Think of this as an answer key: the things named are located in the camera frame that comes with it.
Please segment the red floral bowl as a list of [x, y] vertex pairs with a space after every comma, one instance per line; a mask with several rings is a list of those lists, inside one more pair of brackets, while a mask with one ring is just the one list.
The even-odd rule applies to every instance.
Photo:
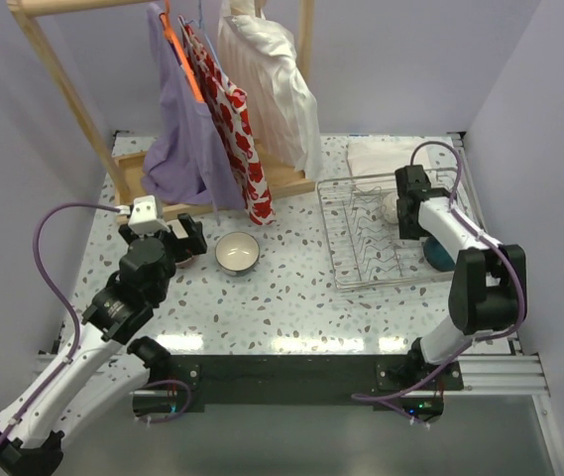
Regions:
[[182, 259], [181, 261], [178, 261], [176, 263], [176, 266], [179, 269], [186, 269], [186, 268], [191, 267], [195, 263], [196, 260], [197, 260], [197, 257], [195, 255], [191, 255], [191, 256], [187, 257], [186, 259]]

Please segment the blue white dotted bowl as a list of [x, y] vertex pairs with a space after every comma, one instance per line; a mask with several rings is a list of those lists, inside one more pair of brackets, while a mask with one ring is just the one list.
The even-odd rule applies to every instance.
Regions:
[[251, 272], [259, 258], [257, 240], [245, 232], [228, 233], [215, 246], [216, 262], [228, 276], [239, 277]]

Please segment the dark teal bowl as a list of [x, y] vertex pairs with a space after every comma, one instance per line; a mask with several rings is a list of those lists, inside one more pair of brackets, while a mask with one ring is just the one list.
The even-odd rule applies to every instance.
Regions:
[[445, 273], [455, 270], [454, 260], [434, 237], [425, 241], [422, 250], [426, 262], [436, 271]]

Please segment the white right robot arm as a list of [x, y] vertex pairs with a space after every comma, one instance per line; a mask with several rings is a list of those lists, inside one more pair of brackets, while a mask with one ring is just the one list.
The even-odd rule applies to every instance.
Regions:
[[440, 366], [473, 342], [505, 337], [523, 323], [526, 259], [520, 246], [477, 227], [447, 189], [431, 185], [423, 167], [398, 169], [395, 182], [399, 238], [434, 238], [454, 263], [449, 316], [418, 340], [421, 356], [405, 366], [408, 382], [426, 390], [440, 379]]

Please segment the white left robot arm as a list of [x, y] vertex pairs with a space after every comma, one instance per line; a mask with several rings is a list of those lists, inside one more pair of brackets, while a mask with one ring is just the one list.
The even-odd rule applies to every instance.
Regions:
[[177, 263], [207, 250], [202, 224], [182, 214], [175, 225], [163, 223], [140, 235], [123, 225], [128, 244], [119, 268], [95, 295], [74, 330], [68, 349], [40, 375], [18, 401], [0, 416], [0, 467], [9, 475], [50, 475], [62, 459], [55, 417], [89, 378], [121, 348], [140, 360], [134, 375], [148, 389], [169, 379], [169, 352], [137, 332], [166, 299]]

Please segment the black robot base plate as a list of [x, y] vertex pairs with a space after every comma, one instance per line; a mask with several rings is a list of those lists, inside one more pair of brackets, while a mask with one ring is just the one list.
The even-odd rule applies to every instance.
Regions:
[[357, 393], [404, 390], [431, 373], [431, 366], [404, 372], [403, 355], [172, 355], [150, 374], [152, 383], [133, 397], [135, 414], [166, 416], [186, 406], [202, 413], [207, 405], [347, 406]]

